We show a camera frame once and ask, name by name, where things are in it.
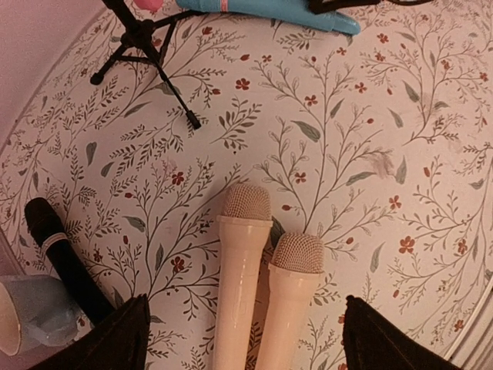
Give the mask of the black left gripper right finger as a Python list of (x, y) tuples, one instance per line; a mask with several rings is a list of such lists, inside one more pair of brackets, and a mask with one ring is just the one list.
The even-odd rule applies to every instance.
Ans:
[(347, 296), (343, 346), (349, 370), (456, 369), (406, 336), (366, 301)]

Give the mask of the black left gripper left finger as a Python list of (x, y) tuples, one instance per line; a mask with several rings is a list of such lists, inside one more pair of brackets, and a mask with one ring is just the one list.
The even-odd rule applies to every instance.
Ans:
[(147, 296), (130, 298), (82, 339), (33, 368), (144, 369), (150, 324)]

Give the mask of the blue microphone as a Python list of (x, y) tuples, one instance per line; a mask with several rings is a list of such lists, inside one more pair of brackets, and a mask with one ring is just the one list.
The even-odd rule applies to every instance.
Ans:
[(325, 32), (357, 35), (359, 23), (339, 12), (316, 15), (310, 12), (304, 1), (297, 0), (177, 0), (180, 8), (197, 12), (232, 12), (276, 19), (295, 25), (303, 25)]

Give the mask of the beige microphone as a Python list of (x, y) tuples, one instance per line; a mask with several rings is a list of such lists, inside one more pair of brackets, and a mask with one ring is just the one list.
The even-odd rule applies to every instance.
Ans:
[(288, 369), (324, 273), (323, 243), (313, 235), (285, 233), (268, 269), (270, 296), (255, 368)]
[(273, 226), (270, 195), (252, 184), (233, 185), (217, 220), (220, 279), (212, 368), (243, 369), (260, 261)]

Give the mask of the black microphone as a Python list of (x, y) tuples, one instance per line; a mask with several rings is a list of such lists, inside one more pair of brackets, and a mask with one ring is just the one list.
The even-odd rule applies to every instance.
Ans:
[(67, 292), (92, 324), (102, 323), (115, 308), (79, 259), (59, 215), (46, 199), (37, 197), (25, 205), (25, 220)]

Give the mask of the black stand of blue microphone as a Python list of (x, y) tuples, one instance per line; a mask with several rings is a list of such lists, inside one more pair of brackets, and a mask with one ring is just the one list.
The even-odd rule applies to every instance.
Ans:
[[(383, 2), (384, 0), (308, 0), (307, 8), (314, 14), (322, 14), (343, 8), (379, 5)], [(432, 0), (387, 0), (387, 2), (399, 6), (416, 6), (432, 2)]]

